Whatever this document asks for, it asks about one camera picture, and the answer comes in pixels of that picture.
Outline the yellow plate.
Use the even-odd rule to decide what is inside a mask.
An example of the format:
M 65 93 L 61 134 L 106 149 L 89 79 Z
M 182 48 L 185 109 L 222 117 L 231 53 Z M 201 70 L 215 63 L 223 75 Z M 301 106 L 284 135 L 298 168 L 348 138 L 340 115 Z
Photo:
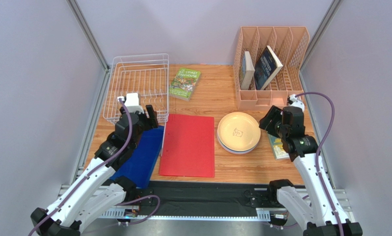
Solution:
M 234 112 L 225 115 L 217 128 L 219 142 L 236 151 L 249 150 L 258 145 L 261 130 L 258 121 L 251 115 Z

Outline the blue plate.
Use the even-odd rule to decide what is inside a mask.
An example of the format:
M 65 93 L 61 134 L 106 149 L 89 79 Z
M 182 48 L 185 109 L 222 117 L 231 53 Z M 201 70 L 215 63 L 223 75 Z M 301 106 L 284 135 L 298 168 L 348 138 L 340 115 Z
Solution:
M 223 149 L 225 149 L 226 151 L 228 151 L 228 152 L 230 152 L 230 153 L 233 153 L 233 154 L 247 154 L 247 153 L 253 151 L 253 150 L 256 148 L 256 146 L 255 146 L 255 147 L 253 147 L 253 148 L 251 148 L 251 149 L 249 149 L 249 150 L 245 150 L 245 151 L 236 151 L 236 150 L 232 150 L 232 149 L 228 148 L 227 146 L 225 146 L 225 145 L 224 145 L 223 143 L 221 143 L 221 142 L 220 142 L 220 145 L 221 145 L 221 147 L 222 147 Z

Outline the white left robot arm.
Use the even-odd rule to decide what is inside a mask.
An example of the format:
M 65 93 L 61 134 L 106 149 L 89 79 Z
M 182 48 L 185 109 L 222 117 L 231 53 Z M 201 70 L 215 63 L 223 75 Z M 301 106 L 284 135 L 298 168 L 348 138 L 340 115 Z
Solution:
M 122 105 L 115 131 L 100 145 L 86 170 L 52 204 L 33 211 L 29 235 L 80 236 L 105 211 L 130 198 L 136 185 L 124 176 L 97 196 L 94 193 L 132 157 L 143 132 L 158 128 L 157 112 L 152 105 L 145 108 L 133 111 L 132 106 Z

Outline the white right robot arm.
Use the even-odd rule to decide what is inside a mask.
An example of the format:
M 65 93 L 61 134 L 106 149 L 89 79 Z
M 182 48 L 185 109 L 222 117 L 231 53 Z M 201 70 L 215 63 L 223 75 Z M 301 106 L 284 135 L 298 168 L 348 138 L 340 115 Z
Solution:
M 301 108 L 272 106 L 259 122 L 260 129 L 280 138 L 307 190 L 310 203 L 300 196 L 290 181 L 270 182 L 271 194 L 294 217 L 305 236 L 361 236 L 358 222 L 351 222 L 325 177 L 322 157 L 314 137 L 305 134 Z

